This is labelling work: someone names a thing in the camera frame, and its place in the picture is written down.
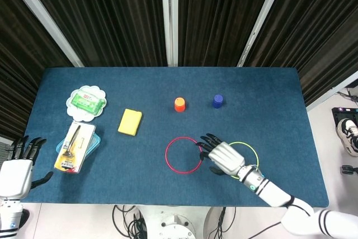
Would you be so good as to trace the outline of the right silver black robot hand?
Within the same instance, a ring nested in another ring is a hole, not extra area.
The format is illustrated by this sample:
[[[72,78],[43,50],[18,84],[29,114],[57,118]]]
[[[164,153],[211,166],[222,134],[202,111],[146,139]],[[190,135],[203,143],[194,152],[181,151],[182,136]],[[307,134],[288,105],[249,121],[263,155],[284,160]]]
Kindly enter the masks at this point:
[[[196,145],[202,148],[200,159],[211,160],[214,166],[209,170],[218,176],[228,175],[239,179],[239,170],[244,166],[245,160],[232,146],[222,141],[217,136],[207,133],[200,137],[204,142],[197,142]]]

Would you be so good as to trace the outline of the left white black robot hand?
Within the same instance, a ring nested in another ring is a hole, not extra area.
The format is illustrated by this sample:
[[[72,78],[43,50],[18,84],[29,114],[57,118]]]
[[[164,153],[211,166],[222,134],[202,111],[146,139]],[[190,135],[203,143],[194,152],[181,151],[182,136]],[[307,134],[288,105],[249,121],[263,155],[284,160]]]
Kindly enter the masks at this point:
[[[49,171],[44,177],[33,180],[32,173],[45,138],[36,137],[28,142],[28,136],[12,142],[1,167],[1,199],[22,200],[30,190],[47,183],[53,176]]]

